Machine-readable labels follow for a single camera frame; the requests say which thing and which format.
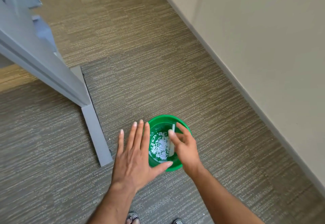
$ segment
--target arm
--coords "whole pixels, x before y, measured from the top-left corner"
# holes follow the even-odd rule
[[[175,144],[175,152],[183,164],[185,173],[194,181],[214,223],[263,224],[244,204],[231,195],[200,161],[196,141],[181,124],[183,132],[169,130],[169,138]]]
[[[132,125],[125,149],[124,132],[120,131],[111,185],[88,224],[124,224],[136,192],[173,164],[165,162],[151,168],[149,140],[149,124],[144,125],[142,120]]]

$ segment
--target white plastic stick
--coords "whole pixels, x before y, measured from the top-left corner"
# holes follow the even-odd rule
[[[175,124],[173,124],[173,128],[172,128],[173,132],[175,132]],[[174,155],[174,151],[175,151],[175,146],[173,144],[172,141],[170,141],[170,147],[169,147],[169,156]]]

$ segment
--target white granules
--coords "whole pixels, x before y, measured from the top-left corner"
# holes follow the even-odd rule
[[[167,132],[159,132],[153,136],[150,155],[157,162],[167,160],[169,156],[169,138]]]

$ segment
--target foot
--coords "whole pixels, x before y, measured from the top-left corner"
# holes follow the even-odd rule
[[[172,222],[172,224],[184,224],[182,219],[176,219]]]
[[[140,224],[138,215],[135,212],[130,212],[127,215],[125,224]]]

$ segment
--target flip-flop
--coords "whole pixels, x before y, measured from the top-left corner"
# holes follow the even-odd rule
[[[139,216],[137,215],[136,212],[129,212],[126,219],[129,219],[131,221],[131,224],[135,219],[138,219],[140,223]]]
[[[184,224],[182,219],[176,219],[172,222],[172,224]]]

